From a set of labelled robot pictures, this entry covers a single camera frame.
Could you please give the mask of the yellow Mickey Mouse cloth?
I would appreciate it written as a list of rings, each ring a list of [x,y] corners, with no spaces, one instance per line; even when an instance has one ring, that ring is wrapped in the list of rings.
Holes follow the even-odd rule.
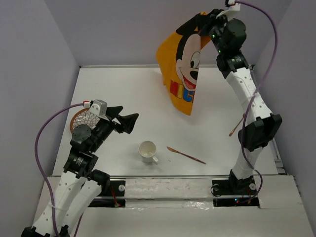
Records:
[[[209,14],[201,12],[181,25],[159,46],[156,60],[173,106],[191,115],[197,87],[200,52],[210,42],[199,33]]]

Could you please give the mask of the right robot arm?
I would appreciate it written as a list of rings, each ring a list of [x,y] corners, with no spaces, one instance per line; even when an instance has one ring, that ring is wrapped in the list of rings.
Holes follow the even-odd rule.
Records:
[[[246,26],[238,19],[228,19],[228,11],[214,9],[207,15],[202,36],[210,36],[218,52],[217,67],[237,96],[242,109],[242,128],[238,132],[240,153],[227,180],[214,180],[216,197],[228,195],[257,195],[254,183],[255,163],[263,149],[277,133],[282,118],[274,114],[256,87],[249,64],[241,52],[246,39]]]

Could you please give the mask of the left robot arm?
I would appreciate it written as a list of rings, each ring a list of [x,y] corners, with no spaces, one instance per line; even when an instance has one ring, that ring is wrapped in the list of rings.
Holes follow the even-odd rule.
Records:
[[[32,226],[23,230],[23,237],[69,237],[93,200],[108,192],[110,176],[94,168],[98,161],[95,152],[113,131],[130,134],[139,115],[121,116],[122,106],[107,107],[97,102],[81,104],[99,120],[93,128],[80,124],[73,129],[70,153],[59,184],[53,190],[44,177],[50,202]]]

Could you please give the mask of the white ceramic mug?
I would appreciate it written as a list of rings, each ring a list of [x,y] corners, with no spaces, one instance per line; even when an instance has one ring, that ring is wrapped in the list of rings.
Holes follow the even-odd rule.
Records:
[[[144,163],[154,163],[158,165],[158,159],[156,157],[157,147],[152,141],[144,141],[139,145],[139,155],[142,157]]]

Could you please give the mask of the copper knife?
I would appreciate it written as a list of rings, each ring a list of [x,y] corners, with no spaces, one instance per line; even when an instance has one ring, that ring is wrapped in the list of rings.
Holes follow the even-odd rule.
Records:
[[[199,162],[199,163],[206,164],[204,161],[202,161],[202,160],[200,160],[200,159],[197,159],[197,158],[195,158],[195,157],[193,157],[193,156],[190,156],[190,155],[187,155],[187,154],[185,154],[185,153],[182,153],[182,152],[180,152],[180,151],[178,151],[178,150],[175,150],[175,149],[173,149],[173,148],[171,148],[171,147],[169,147],[169,146],[167,146],[166,148],[167,148],[169,151],[173,152],[173,153],[177,153],[177,154],[180,154],[180,155],[185,156],[185,157],[187,157],[187,158],[190,158],[190,159],[192,159],[192,160],[195,160],[195,161],[197,161],[197,162]]]

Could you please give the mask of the copper fork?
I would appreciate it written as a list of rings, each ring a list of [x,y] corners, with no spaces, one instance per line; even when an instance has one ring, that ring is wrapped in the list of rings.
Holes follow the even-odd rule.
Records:
[[[245,114],[242,115],[241,120],[237,123],[237,125],[236,125],[236,126],[232,129],[232,131],[229,133],[229,137],[231,137],[231,136],[234,134],[234,132],[236,131],[236,129],[237,129],[237,128],[239,127],[239,125],[243,122],[244,118],[245,118]]]

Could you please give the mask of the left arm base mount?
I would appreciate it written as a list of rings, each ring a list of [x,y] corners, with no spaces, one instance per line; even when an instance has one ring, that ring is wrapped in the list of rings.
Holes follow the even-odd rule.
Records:
[[[125,207],[125,180],[111,180],[108,188],[91,202],[88,207],[121,208]]]

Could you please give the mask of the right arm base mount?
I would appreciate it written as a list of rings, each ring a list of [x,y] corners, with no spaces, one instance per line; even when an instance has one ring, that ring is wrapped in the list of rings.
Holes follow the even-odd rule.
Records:
[[[254,179],[239,191],[233,191],[228,179],[213,180],[210,191],[214,207],[260,206],[258,197],[253,197],[257,191]]]

